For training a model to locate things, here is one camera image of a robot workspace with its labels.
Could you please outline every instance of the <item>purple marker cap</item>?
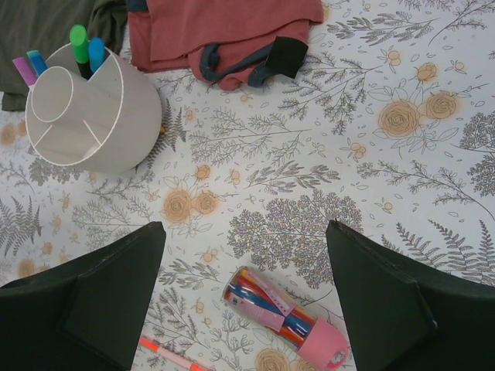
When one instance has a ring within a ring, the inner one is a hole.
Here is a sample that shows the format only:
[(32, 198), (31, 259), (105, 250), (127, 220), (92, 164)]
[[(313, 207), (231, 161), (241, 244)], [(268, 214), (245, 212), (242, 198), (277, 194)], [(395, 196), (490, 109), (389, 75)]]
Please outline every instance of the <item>purple marker cap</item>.
[(31, 70), (31, 66), (29, 65), (26, 58), (20, 56), (19, 58), (15, 58), (14, 60), (12, 60), (12, 62), (14, 63), (15, 68), (17, 68), (17, 70), (21, 74), (21, 77), (26, 83), (26, 85), (28, 87), (34, 85), (36, 82), (36, 75), (34, 71)]

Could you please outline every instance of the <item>table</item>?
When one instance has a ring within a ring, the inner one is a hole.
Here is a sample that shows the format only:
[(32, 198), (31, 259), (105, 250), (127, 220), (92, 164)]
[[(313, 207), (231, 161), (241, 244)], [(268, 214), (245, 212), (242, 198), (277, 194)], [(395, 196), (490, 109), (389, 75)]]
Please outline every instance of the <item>table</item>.
[[(29, 149), (22, 114), (1, 112), (0, 284), (160, 220), (166, 252), (144, 333), (218, 371), (313, 369), (224, 306), (241, 265), (345, 332), (332, 218), (494, 285), (495, 0), (323, 6), (295, 80), (225, 92), (188, 70), (148, 75), (167, 131), (123, 174), (51, 166)], [(172, 367), (138, 349), (134, 369)]]

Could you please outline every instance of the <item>green marker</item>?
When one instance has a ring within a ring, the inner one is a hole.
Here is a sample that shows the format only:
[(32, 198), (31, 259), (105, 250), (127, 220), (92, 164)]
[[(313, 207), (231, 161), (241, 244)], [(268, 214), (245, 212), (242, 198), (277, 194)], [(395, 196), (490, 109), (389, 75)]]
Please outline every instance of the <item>green marker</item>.
[(74, 58), (79, 67), (80, 75), (89, 79), (93, 73), (90, 68), (89, 45), (90, 41), (87, 38), (86, 29), (82, 25), (75, 25), (69, 34), (70, 44), (74, 51)]

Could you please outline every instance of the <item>tablecloth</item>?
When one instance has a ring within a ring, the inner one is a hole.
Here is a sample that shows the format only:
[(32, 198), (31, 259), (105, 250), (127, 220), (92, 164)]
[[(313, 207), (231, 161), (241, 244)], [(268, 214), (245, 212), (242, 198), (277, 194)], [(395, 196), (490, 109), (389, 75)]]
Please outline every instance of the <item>tablecloth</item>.
[[(0, 284), (160, 220), (166, 252), (143, 332), (218, 371), (313, 370), (220, 300), (241, 265), (345, 332), (330, 219), (494, 285), (495, 0), (323, 7), (295, 80), (226, 92), (188, 70), (148, 75), (167, 132), (126, 173), (51, 166), (23, 115), (1, 112)], [(134, 369), (173, 367), (139, 348)]]

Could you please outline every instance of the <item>clear plastic container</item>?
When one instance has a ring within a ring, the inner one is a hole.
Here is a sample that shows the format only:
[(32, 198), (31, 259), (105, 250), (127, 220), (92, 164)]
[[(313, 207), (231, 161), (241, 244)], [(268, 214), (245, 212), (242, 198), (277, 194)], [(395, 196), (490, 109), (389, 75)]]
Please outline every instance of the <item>clear plastic container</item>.
[(239, 268), (225, 287), (223, 298), (237, 313), (281, 336), (319, 369), (337, 369), (346, 360), (349, 350), (342, 333), (298, 305), (254, 268)]

